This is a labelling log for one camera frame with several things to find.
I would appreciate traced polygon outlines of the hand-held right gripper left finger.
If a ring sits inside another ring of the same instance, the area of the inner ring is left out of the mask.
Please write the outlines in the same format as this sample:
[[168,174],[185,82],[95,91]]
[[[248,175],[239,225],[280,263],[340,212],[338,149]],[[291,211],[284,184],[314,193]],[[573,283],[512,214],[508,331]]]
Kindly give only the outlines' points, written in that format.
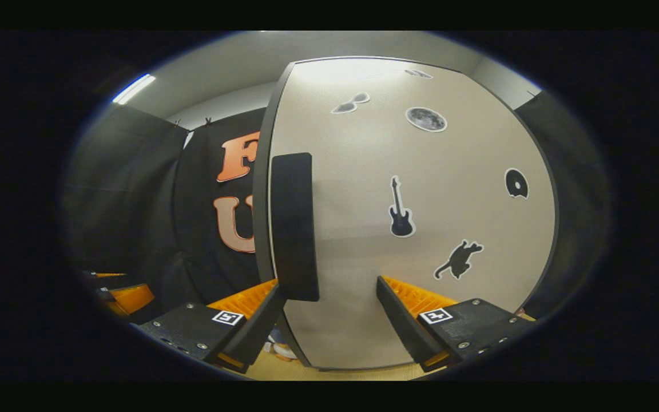
[[279,282],[272,279],[217,302],[183,303],[138,325],[138,330],[198,362],[246,373],[285,303]]

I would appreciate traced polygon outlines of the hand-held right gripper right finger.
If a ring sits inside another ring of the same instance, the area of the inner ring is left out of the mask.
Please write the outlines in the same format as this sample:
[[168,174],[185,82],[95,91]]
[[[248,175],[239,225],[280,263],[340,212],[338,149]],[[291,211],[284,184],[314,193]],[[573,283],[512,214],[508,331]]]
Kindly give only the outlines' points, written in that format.
[[456,302],[388,276],[377,278],[376,297],[406,352],[424,372],[455,367],[505,347],[535,324],[482,298]]

